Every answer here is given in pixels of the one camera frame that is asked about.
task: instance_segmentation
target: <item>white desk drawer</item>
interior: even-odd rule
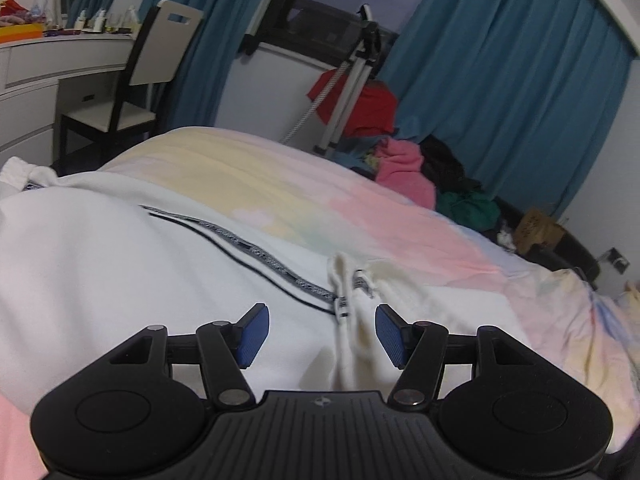
[[[14,46],[6,85],[10,87],[55,75],[123,66],[132,46],[132,41],[124,40],[44,41]]]
[[[4,90],[6,73],[9,70],[9,49],[0,48],[0,92]]]
[[[0,168],[12,156],[19,156],[29,164],[50,166],[53,163],[53,130],[46,130],[0,152]]]
[[[56,121],[58,86],[37,90],[0,100],[0,147]]]

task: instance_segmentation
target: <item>metal pivot screw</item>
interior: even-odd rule
[[[416,406],[417,404],[424,402],[424,393],[419,392],[418,390],[406,388],[394,393],[394,400],[403,406]]]
[[[246,403],[249,399],[251,399],[249,393],[238,388],[225,390],[218,396],[218,400],[227,406],[240,406],[241,404]]]

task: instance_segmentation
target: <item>logo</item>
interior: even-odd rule
[[[314,404],[319,408],[326,408],[329,404],[331,404],[331,400],[327,399],[325,396],[322,396],[314,400]]]

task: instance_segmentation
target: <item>white chair backrest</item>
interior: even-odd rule
[[[169,0],[161,0],[158,7],[146,38],[138,37],[144,45],[129,81],[132,86],[171,81],[203,16],[201,10]]]

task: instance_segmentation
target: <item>floor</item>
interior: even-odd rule
[[[114,158],[128,150],[129,148],[135,146],[139,142],[142,142],[142,139],[131,139],[128,140],[126,145],[118,146],[114,150]],[[76,152],[69,153],[66,156],[66,172],[65,174],[75,174],[75,173],[84,173],[86,171],[96,171],[100,168],[100,151],[98,145],[95,143],[91,143]],[[55,161],[51,167],[56,171],[59,176],[63,176],[60,174],[58,169],[58,162]]]

